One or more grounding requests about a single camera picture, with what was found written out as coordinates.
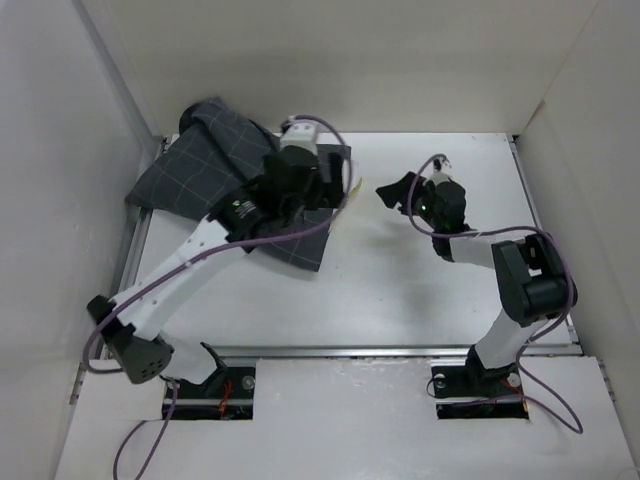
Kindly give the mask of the cream pillow with yellow edge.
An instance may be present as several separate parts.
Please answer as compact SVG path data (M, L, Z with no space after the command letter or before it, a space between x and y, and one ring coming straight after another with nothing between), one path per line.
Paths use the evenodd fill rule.
M343 221L345 214L348 211L349 204L355 201L355 198L357 197L359 191L361 190L362 184L363 184L363 177L359 176L354 186L349 190L347 203L345 204L344 208L340 211L339 214L336 214L335 218L332 220L329 226L329 232L333 232L334 230L336 230L338 228L338 225Z

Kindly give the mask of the dark grey checked pillowcase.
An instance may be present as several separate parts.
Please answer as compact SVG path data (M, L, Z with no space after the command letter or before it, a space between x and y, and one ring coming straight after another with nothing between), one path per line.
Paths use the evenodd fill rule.
M200 221L228 194L262 173L262 157L275 153L279 138L236 112L220 97L192 104L179 119L179 136L136 181L125 197L129 205L164 210ZM351 159L351 146L319 144L319 163L328 180L329 155ZM298 217L282 234L302 231L328 219L320 209ZM318 272L329 239L329 227L293 241L260 246L265 254L300 269Z

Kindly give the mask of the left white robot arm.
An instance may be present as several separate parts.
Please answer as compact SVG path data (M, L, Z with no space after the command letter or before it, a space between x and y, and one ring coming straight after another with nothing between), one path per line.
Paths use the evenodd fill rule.
M131 383L163 377L186 382L205 397L222 389L225 366L213 347L169 337L163 328L212 277L256 247L326 228L328 220L290 229L308 211L337 214L344 207L353 167L339 152L329 154L328 165L324 176L314 147L287 145L266 155L262 174L223 196L150 274L111 298L89 301L94 333Z

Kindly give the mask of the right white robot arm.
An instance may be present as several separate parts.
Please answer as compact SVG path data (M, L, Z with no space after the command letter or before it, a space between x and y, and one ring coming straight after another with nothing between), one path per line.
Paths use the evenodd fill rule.
M424 178L409 172L376 193L387 208L429 225L440 258L485 267L496 276L501 310L464 364L434 369L436 396L495 397L513 391L510 381L518 376L516 362L524 346L577 300L555 247L539 232L516 240L473 232L465 219L466 191L444 173Z

